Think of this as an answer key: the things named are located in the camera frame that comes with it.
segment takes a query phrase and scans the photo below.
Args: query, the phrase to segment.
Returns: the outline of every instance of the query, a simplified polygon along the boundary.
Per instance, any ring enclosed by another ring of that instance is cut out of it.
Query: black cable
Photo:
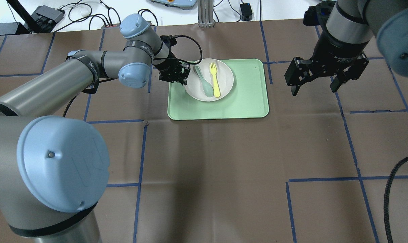
[[[85,21],[85,20],[72,20],[70,18],[70,13],[72,12],[73,8],[78,6],[78,5],[86,5],[86,6],[88,6],[90,8],[90,13],[86,17],[90,17],[92,15],[92,13],[93,13],[93,8],[90,5],[88,5],[87,3],[80,3],[80,2],[75,3],[75,5],[73,5],[73,7],[70,8],[69,13],[68,13],[69,20],[72,21],[72,22],[75,22],[75,23]]]
[[[108,8],[108,17],[109,17],[109,11],[110,10],[114,10],[114,12],[117,14],[117,17],[119,18],[119,24],[121,24],[122,23],[122,20],[120,19],[120,15],[119,15],[119,13],[117,12],[117,10],[115,9],[115,8],[111,8],[111,7],[109,7]]]
[[[213,13],[214,13],[214,15],[216,16],[216,19],[217,19],[217,22],[219,23],[219,17],[218,17],[218,15],[216,14],[216,11],[213,9]]]
[[[76,98],[78,95],[75,95],[75,97],[73,97],[73,98],[69,101],[68,105],[67,105],[66,108],[65,108],[65,112],[63,112],[63,117],[66,117],[66,114],[67,114],[67,112],[68,112],[68,110],[69,110],[70,105],[72,104],[72,102],[75,100],[75,98]]]
[[[262,20],[262,4],[261,0],[259,0],[259,20]]]
[[[218,4],[214,5],[213,7],[217,7],[219,4],[221,4],[221,2],[223,2],[224,0],[221,0]]]
[[[173,58],[173,57],[158,57],[158,58],[155,58],[153,60],[179,60],[179,61],[182,61],[184,63],[190,64],[190,65],[197,65],[198,63],[200,63],[203,60],[203,51],[201,50],[200,44],[196,40],[194,40],[192,37],[184,35],[184,34],[178,34],[178,35],[173,36],[174,39],[178,38],[178,37],[185,37],[185,38],[188,38],[188,39],[192,40],[193,42],[195,42],[195,44],[198,46],[198,49],[200,49],[200,60],[198,62],[189,62],[189,61],[186,61],[186,60],[183,60],[183,59]]]
[[[386,229],[387,241],[389,243],[393,243],[392,232],[390,231],[390,220],[389,220],[390,187],[392,186],[392,182],[393,182],[394,176],[396,175],[396,172],[407,161],[408,161],[408,157],[405,157],[404,159],[402,159],[400,162],[398,162],[394,166],[394,168],[392,169],[392,172],[389,175],[389,179],[387,180],[386,190],[384,192],[384,228]]]
[[[94,17],[100,18],[103,21],[103,25],[106,27],[105,20],[102,17],[100,17],[99,15],[102,15],[102,14],[98,13],[98,14],[92,15],[92,17],[90,18],[90,22],[88,23],[88,30],[91,30],[91,24],[92,24],[92,20],[94,19]]]
[[[156,26],[159,26],[159,22],[157,21],[156,15],[154,15],[154,13],[152,11],[150,11],[149,9],[140,9],[138,10],[138,14],[139,15],[143,15],[145,12],[149,12],[150,14],[153,15],[154,19],[156,20]]]
[[[230,7],[234,10],[234,12],[236,12],[236,13],[240,16],[240,18],[239,18],[236,22],[240,21],[240,20],[241,20],[241,14],[240,14],[239,12],[237,12],[237,11],[232,7],[230,0],[227,0],[227,1],[228,1],[228,3],[230,4]]]
[[[117,79],[117,78],[108,78],[108,79],[99,81],[99,83],[108,82],[108,81],[113,81],[113,80],[116,80],[116,79]]]
[[[15,20],[15,22],[16,22],[16,25],[17,25],[17,26],[19,26],[19,23],[16,21],[16,18],[15,18],[14,12],[13,12],[13,11],[12,11],[12,9],[10,8],[9,3],[7,3],[7,6],[9,7],[10,12],[12,13],[12,16],[14,17],[14,20]]]
[[[108,81],[112,81],[112,80],[116,80],[116,79],[117,79],[117,78],[108,78],[108,79],[99,81],[99,83],[108,82]],[[66,114],[67,114],[67,112],[68,112],[68,110],[69,110],[69,108],[70,108],[72,102],[75,100],[75,98],[76,98],[78,95],[75,95],[75,97],[73,97],[73,98],[69,101],[68,105],[67,105],[66,108],[65,108],[65,112],[63,112],[63,117],[66,117]]]
[[[90,18],[90,17],[92,17],[92,16],[93,16],[93,15],[91,15],[91,16],[85,16],[85,17],[82,17],[82,18],[77,19],[77,20],[86,20],[86,19],[88,19],[88,18]],[[56,30],[56,31],[54,31],[54,33],[57,32],[57,31],[59,31],[59,30],[62,30],[62,29],[64,29],[64,28],[66,28],[66,27],[68,27],[69,25],[74,24],[74,23],[76,23],[76,21],[71,22],[71,23],[68,23],[67,25],[61,27],[60,29],[58,29],[58,30]]]

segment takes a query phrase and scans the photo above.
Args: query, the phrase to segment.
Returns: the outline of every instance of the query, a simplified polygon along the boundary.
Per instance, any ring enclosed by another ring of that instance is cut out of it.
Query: metal cylinder
[[[70,59],[0,97],[0,103],[20,116],[51,115],[93,81],[79,60]]]
[[[408,0],[359,0],[359,8],[376,36],[387,20],[408,8]]]
[[[33,239],[35,243],[102,243],[94,211],[62,232]]]
[[[350,16],[338,3],[333,8],[326,27],[333,37],[344,43],[367,43],[372,38],[369,26],[362,23],[361,19]]]
[[[337,4],[343,9],[347,14],[354,18],[361,19],[359,9],[357,8],[358,0],[338,0]]]

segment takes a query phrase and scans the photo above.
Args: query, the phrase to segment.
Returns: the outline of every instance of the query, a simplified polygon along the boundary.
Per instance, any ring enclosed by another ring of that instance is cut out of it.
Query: black device
[[[240,12],[242,21],[252,20],[252,8],[250,3],[242,3],[240,5]]]
[[[0,35],[29,34],[21,23],[0,23]]]
[[[65,15],[64,10],[56,10],[45,5],[37,7],[30,15],[18,0],[7,0],[7,3],[25,21],[24,27],[30,32],[49,33]]]
[[[342,42],[333,37],[327,29],[327,21],[330,13],[338,11],[333,9],[335,2],[325,1],[317,6],[309,7],[305,12],[303,24],[306,26],[321,26],[323,32],[320,35],[314,53],[311,58],[304,60],[295,57],[289,65],[285,80],[291,86],[292,95],[297,95],[300,87],[307,82],[312,82],[318,77],[336,75],[330,85],[332,92],[348,80],[356,80],[365,70],[369,63],[363,52],[368,41],[359,44]]]

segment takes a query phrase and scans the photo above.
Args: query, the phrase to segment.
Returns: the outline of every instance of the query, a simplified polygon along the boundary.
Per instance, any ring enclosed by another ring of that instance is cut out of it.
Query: black strap
[[[93,88],[84,89],[82,92],[86,94],[95,94],[97,91],[97,88],[99,87],[99,77],[100,77],[100,70],[99,70],[99,66],[97,65],[97,63],[93,62],[90,59],[90,57],[83,55],[83,54],[76,54],[76,55],[68,56],[66,58],[66,61],[70,59],[79,60],[84,65],[86,65],[87,68],[91,71],[91,73],[93,74],[93,81],[88,87],[93,86]]]
[[[14,112],[11,108],[8,108],[7,106],[1,103],[0,103],[0,112],[8,116],[18,116],[18,114],[16,114],[16,112]]]
[[[83,218],[85,218],[96,206],[94,204],[88,209],[82,210],[81,212],[77,213],[76,215],[73,215],[72,217],[68,218],[67,220],[45,227],[41,229],[18,229],[15,228],[11,225],[9,225],[10,229],[17,235],[20,235],[22,237],[43,237],[46,235],[51,235],[55,234],[57,232],[63,231],[65,229],[68,229],[69,227],[75,225],[79,221],[81,221]]]
[[[149,46],[149,44],[142,42],[140,40],[129,40],[127,41],[126,46],[123,50],[125,50],[128,47],[136,47],[145,51],[149,55],[151,62],[153,62],[154,58],[153,49],[151,48],[151,46]]]

